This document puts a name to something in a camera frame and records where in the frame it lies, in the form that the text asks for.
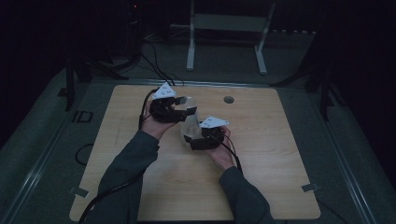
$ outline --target white metal frame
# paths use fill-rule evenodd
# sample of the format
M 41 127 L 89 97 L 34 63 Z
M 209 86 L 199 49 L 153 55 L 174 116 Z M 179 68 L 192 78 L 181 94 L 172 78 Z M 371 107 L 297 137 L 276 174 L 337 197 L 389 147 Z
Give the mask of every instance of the white metal frame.
M 191 14 L 190 14 L 190 45 L 187 55 L 187 70 L 194 69 L 194 55 L 195 55 L 195 29 L 214 29 L 214 30 L 233 30 L 233 31 L 250 31 L 261 32 L 262 38 L 258 45 L 254 47 L 256 53 L 257 64 L 259 66 L 260 74 L 267 74 L 264 58 L 262 56 L 262 47 L 264 46 L 265 38 L 271 24 L 271 19 L 274 15 L 276 4 L 270 6 L 266 17 L 241 17 L 241 16 L 224 16 L 224 15 L 208 15 L 195 14 L 194 0 L 191 0 Z

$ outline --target tabletop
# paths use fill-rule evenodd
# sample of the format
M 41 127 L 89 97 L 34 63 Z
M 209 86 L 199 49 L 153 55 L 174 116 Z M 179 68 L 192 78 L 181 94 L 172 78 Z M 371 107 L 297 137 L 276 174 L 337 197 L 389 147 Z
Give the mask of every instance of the tabletop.
M 117 86 L 109 101 L 80 188 L 70 211 L 79 220 L 96 196 L 108 165 L 134 136 L 144 98 L 157 87 Z M 198 118 L 226 119 L 245 178 L 267 199 L 275 219 L 320 216 L 299 150 L 278 94 L 267 88 L 172 87 L 177 96 L 192 96 Z M 229 104 L 224 98 L 233 98 Z M 193 151 L 180 136 L 179 124 L 165 133 L 158 160 L 144 175 L 138 220 L 232 220 L 219 185 L 220 169 L 203 151 Z

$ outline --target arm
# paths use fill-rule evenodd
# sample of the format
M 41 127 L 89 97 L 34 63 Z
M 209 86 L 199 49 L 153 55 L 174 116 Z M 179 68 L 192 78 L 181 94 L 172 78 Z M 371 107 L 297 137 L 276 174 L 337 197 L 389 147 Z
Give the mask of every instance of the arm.
M 230 130 L 225 127 L 223 130 L 230 136 Z M 224 144 L 230 146 L 228 138 L 224 139 Z M 269 203 L 233 165 L 231 153 L 223 145 L 205 152 L 223 171 L 219 182 L 226 194 L 235 223 L 275 223 Z
M 146 106 L 142 130 L 108 166 L 99 184 L 98 195 L 130 180 L 136 181 L 119 191 L 109 194 L 99 201 L 87 215 L 84 223 L 136 223 L 142 192 L 143 176 L 158 156 L 158 143 L 163 134 L 175 123 L 160 123 L 149 115 L 149 104 Z

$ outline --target forearm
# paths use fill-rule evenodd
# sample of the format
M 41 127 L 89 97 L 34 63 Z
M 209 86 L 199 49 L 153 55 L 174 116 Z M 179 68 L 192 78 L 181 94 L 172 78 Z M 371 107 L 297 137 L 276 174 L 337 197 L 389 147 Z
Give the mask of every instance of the forearm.
M 269 203 L 236 167 L 227 169 L 219 182 L 227 196 L 235 223 L 275 223 Z
M 136 223 L 144 173 L 157 160 L 159 141 L 138 131 L 114 159 L 101 179 L 98 194 L 136 181 L 125 189 L 106 196 L 88 214 L 85 223 Z

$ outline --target white marker tag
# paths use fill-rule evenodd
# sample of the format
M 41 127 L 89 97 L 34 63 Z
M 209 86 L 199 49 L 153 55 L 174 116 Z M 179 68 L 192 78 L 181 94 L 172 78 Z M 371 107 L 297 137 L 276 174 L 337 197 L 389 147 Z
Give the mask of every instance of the white marker tag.
M 230 122 L 225 119 L 217 119 L 215 117 L 209 116 L 202 123 L 199 124 L 201 128 L 217 128 L 220 126 L 228 125 Z
M 162 99 L 162 98 L 168 98 L 168 97 L 175 97 L 176 92 L 172 90 L 172 88 L 169 86 L 167 82 L 165 82 L 153 95 L 152 99 L 157 100 L 157 99 Z

